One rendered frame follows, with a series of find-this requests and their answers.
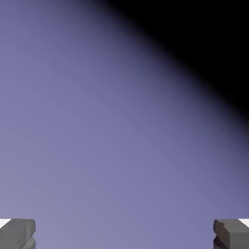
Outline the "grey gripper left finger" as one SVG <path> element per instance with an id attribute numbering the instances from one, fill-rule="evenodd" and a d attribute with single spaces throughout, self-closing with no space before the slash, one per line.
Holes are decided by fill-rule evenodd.
<path id="1" fill-rule="evenodd" d="M 34 219 L 0 218 L 0 249 L 36 249 Z"/>

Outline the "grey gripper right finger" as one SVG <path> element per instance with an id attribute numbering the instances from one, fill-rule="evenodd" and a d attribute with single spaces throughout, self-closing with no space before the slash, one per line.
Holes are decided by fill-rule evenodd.
<path id="1" fill-rule="evenodd" d="M 215 219 L 213 249 L 249 249 L 249 219 Z"/>

